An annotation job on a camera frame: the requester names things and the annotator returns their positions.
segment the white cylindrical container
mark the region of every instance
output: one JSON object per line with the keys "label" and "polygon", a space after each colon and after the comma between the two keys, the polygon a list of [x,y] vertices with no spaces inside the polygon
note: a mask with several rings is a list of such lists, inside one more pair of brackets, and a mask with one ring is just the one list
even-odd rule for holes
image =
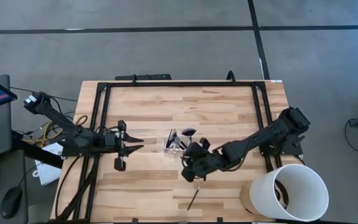
{"label": "white cylindrical container", "polygon": [[[276,198],[275,180],[288,193],[288,207]],[[255,209],[269,218],[311,222],[321,218],[328,208],[328,190],[321,177],[307,166],[290,164],[254,180],[250,199]]]}

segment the desk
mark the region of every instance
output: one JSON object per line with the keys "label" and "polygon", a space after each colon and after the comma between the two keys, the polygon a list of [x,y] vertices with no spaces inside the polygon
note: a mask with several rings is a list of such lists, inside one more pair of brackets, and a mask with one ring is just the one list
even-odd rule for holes
{"label": "desk", "polygon": [[[97,83],[83,82],[74,120],[82,115],[91,117]],[[283,83],[266,81],[265,84],[275,119],[281,110],[288,107]],[[99,126],[103,99],[102,95],[96,127]],[[259,101],[264,111],[261,95]],[[172,128],[179,133],[185,128],[197,129],[194,138],[206,137],[211,142],[211,149],[258,131],[250,87],[114,87],[111,89],[106,126],[114,126],[120,119],[127,123],[128,134],[145,140],[145,147],[126,158],[125,172],[114,170],[113,162],[117,155],[105,154],[101,158],[92,222],[130,222],[132,218],[138,218],[140,222],[215,222],[217,217],[228,222],[271,220],[247,213],[239,201],[242,186],[266,172],[258,149],[248,153],[238,171],[217,171],[209,174],[206,182],[193,183],[188,183],[180,175],[180,158],[164,154],[162,149],[163,138]],[[62,176],[73,159],[66,159],[63,163]],[[282,156],[282,161],[283,165],[299,163],[293,156]],[[77,191],[81,165],[82,159],[73,166],[63,185],[59,212]],[[192,208],[186,211],[200,182],[203,186]],[[80,218],[85,214],[86,199],[87,193]]]}
{"label": "desk", "polygon": [[[5,193],[19,184],[25,174],[24,151],[16,150],[0,155],[0,209]],[[11,219],[3,219],[0,214],[0,224],[24,224],[27,223],[27,187],[26,178],[21,183],[23,195],[16,215]]]}

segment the small tool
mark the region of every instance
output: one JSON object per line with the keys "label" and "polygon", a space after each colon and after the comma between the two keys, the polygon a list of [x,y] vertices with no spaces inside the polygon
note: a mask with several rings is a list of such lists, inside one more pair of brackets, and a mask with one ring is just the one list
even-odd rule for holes
{"label": "small tool", "polygon": [[191,202],[190,202],[189,207],[187,208],[187,210],[189,210],[190,207],[191,207],[191,205],[193,204],[194,199],[196,198],[196,196],[197,196],[198,191],[200,190],[200,188],[201,188],[201,184],[198,186],[197,191],[196,191],[196,193],[194,194],[193,198],[191,199]]}
{"label": "small tool", "polygon": [[169,146],[172,144],[171,134],[172,134],[172,129],[171,129],[171,131],[169,132],[168,140],[167,140],[167,143],[166,143],[166,145],[165,145],[166,148],[169,148]]}
{"label": "small tool", "polygon": [[179,142],[179,146],[182,145],[185,149],[187,149],[187,145],[179,138],[176,131],[172,134],[172,136]]}
{"label": "small tool", "polygon": [[170,141],[171,141],[171,142],[174,142],[181,150],[185,150],[185,149],[186,149],[186,148],[184,148],[184,147],[180,144],[180,142],[178,141],[178,139],[175,138],[174,136],[171,136],[171,137],[170,137]]}
{"label": "small tool", "polygon": [[197,130],[194,128],[186,128],[181,132],[181,134],[184,136],[187,136],[189,138],[190,142],[192,142],[191,137],[195,134],[196,131]]}

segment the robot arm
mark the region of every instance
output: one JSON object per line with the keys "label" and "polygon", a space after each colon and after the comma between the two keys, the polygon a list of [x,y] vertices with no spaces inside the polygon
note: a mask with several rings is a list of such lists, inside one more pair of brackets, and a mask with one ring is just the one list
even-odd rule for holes
{"label": "robot arm", "polygon": [[65,141],[60,141],[63,146],[62,156],[98,156],[104,153],[118,153],[114,161],[114,168],[125,171],[124,156],[140,149],[143,145],[126,146],[126,142],[143,142],[141,139],[130,137],[126,133],[126,123],[118,121],[114,129],[107,129],[96,133],[90,128],[73,124],[63,114],[59,113],[50,104],[51,96],[43,92],[33,93],[24,101],[24,108],[33,114],[42,114],[61,127],[65,134]]}
{"label": "robot arm", "polygon": [[216,170],[235,171],[244,162],[248,151],[257,146],[269,145],[272,150],[280,151],[282,147],[291,146],[286,144],[288,139],[295,139],[291,144],[296,147],[303,139],[299,135],[307,131],[309,125],[310,122],[298,108],[288,108],[266,128],[241,141],[227,142],[212,152],[208,151],[208,140],[202,138],[201,145],[193,142],[183,154],[183,162],[187,166],[183,164],[181,174],[192,182],[195,177],[206,178],[207,174]]}

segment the wire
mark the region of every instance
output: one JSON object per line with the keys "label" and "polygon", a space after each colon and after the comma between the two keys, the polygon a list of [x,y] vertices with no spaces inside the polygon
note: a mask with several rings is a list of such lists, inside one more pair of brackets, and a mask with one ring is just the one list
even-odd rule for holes
{"label": "wire", "polygon": [[[68,114],[70,114],[70,113],[75,113],[75,111],[66,112],[66,113],[64,113],[64,115],[68,115]],[[49,122],[50,122],[50,121],[44,123],[43,125],[40,125],[37,129],[35,129],[35,130],[33,130],[33,131],[28,131],[28,132],[26,132],[26,133],[23,132],[23,131],[19,131],[19,130],[16,130],[16,131],[17,131],[17,132],[20,132],[20,133],[23,133],[23,135],[26,135],[26,136],[30,137],[30,136],[29,136],[30,134],[32,134],[32,133],[34,133],[34,132],[36,132],[36,131],[39,131],[39,130],[43,130],[43,127],[44,127],[45,125],[47,125]]]}
{"label": "wire", "polygon": [[22,183],[22,181],[24,180],[24,177],[26,177],[27,174],[29,174],[30,171],[34,170],[34,168],[36,168],[37,166],[44,164],[43,162],[40,162],[38,165],[33,166],[33,168],[29,169],[22,177],[22,179],[20,180],[19,184],[17,185],[18,187],[20,187],[20,184]]}
{"label": "wire", "polygon": [[303,165],[305,164],[305,162],[303,161],[303,159],[298,156],[298,155],[293,155],[295,158],[297,158]]}
{"label": "wire", "polygon": [[41,139],[39,140],[23,140],[25,142],[39,142],[40,143],[40,147],[44,147],[45,143],[48,140],[54,139],[56,137],[58,137],[59,135],[61,135],[61,133],[63,132],[63,130],[59,131],[57,134],[53,135],[52,137],[48,138],[48,133],[50,131],[50,128],[52,127],[51,124],[53,124],[53,121],[49,121],[47,126],[45,127],[45,131],[44,131],[44,135],[41,137]]}
{"label": "wire", "polygon": [[75,123],[75,125],[76,125],[76,126],[81,126],[81,125],[85,124],[87,120],[88,120],[88,116],[87,116],[87,115],[80,116],[80,118],[78,118],[78,120],[77,120],[77,122]]}
{"label": "wire", "polygon": [[246,157],[247,157],[247,154],[248,154],[248,151],[250,150],[250,146],[254,143],[254,142],[256,142],[257,141],[257,139],[256,138],[254,138],[253,140],[251,140],[251,142],[248,144],[248,146],[247,146],[247,150],[246,150],[246,154],[245,154],[245,156],[241,159],[241,161],[240,161],[240,163],[239,163],[239,165],[236,167],[236,168],[234,168],[234,169],[226,169],[225,171],[226,172],[234,172],[234,171],[236,171],[236,170],[238,170],[238,169],[240,169],[240,167],[242,166],[242,164],[244,163],[244,161],[246,160]]}
{"label": "wire", "polygon": [[61,113],[61,114],[63,114],[63,112],[62,112],[62,109],[60,108],[60,104],[59,104],[59,102],[54,98],[54,97],[50,97],[54,102],[56,102],[56,104],[57,104],[57,107],[59,108],[59,112]]}
{"label": "wire", "polygon": [[57,205],[59,203],[59,196],[60,196],[60,191],[62,190],[62,186],[63,183],[65,182],[66,178],[67,178],[67,174],[70,172],[71,168],[73,168],[74,164],[76,163],[76,161],[79,159],[80,157],[78,156],[77,158],[75,158],[75,160],[70,164],[70,166],[67,169],[67,172],[65,174],[65,176],[63,177],[62,183],[59,186],[59,189],[57,191],[57,195],[56,195],[56,202],[55,202],[55,218],[58,217],[57,215]]}
{"label": "wire", "polygon": [[[22,91],[28,91],[29,93],[35,93],[35,91],[32,91],[32,90],[26,90],[26,89],[23,89],[23,88],[17,88],[17,87],[11,87],[12,89],[15,89],[15,90],[22,90]],[[68,100],[68,101],[74,101],[74,102],[77,102],[78,100],[72,100],[72,99],[68,99],[68,98],[63,98],[63,97],[59,97],[59,96],[51,96],[52,98],[56,98],[56,99],[61,99],[61,100]]]}
{"label": "wire", "polygon": [[[66,115],[65,117],[68,118],[68,119],[70,119],[71,121],[73,121],[73,118],[72,118],[71,116],[67,116],[67,115]],[[57,125],[57,124],[53,124],[53,125],[52,125],[52,131],[54,131],[55,134],[58,133],[58,132],[56,131],[57,128],[61,128],[61,127],[59,127],[59,125]]]}
{"label": "wire", "polygon": [[352,144],[349,142],[349,139],[347,138],[347,125],[350,125],[351,124],[351,121],[354,120],[354,119],[348,119],[346,121],[346,124],[345,124],[345,138],[346,138],[346,142],[347,144],[355,151],[358,152],[358,149],[356,149],[355,147],[352,146]]}
{"label": "wire", "polygon": [[96,128],[95,132],[98,133],[98,131],[99,131],[100,128],[103,128],[103,132],[109,130],[108,128],[106,128],[106,127],[104,127],[104,126],[99,126],[98,128]]}

